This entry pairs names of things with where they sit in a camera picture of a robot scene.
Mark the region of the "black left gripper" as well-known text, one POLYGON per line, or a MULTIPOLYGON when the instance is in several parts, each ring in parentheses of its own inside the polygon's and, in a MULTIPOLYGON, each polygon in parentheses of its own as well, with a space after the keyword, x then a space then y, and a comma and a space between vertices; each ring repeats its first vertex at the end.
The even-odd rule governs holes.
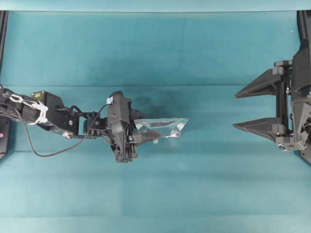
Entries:
POLYGON ((126 98, 122 91, 112 93, 108 100, 111 101, 107 109, 110 147, 116 162, 130 163, 137 158, 135 145, 154 141, 159 138, 159 133, 150 129, 133 132, 134 119, 143 119, 144 115, 132 109, 132 100, 126 98))

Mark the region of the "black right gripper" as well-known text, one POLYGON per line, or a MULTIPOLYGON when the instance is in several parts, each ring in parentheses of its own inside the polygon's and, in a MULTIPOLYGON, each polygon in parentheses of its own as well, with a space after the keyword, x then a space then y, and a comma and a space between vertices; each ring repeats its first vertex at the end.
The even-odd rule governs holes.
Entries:
MULTIPOLYGON (((281 82, 282 76, 282 67, 268 69, 236 93, 235 97, 275 96, 276 84, 281 82)), ((293 56, 290 91, 293 130, 288 136, 283 136, 283 124, 279 117, 266 117, 233 126, 276 142, 281 150, 305 150, 311 145, 311 41, 308 39, 301 41, 298 52, 293 56)))

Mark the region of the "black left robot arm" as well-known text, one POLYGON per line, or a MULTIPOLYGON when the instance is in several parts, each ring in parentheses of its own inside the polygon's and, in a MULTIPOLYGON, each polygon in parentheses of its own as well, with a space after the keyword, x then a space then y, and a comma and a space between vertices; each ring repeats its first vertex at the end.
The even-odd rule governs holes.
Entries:
POLYGON ((143 115, 132 109, 131 103, 121 91, 112 93, 105 104, 107 116, 102 118, 100 111, 83 112, 75 105, 66 107, 59 96, 45 90, 28 97, 0 88, 2 117, 81 142, 101 138, 110 145, 118 163, 132 162, 138 156, 137 146, 160 138, 153 130, 138 129, 134 121, 143 119, 143 115))

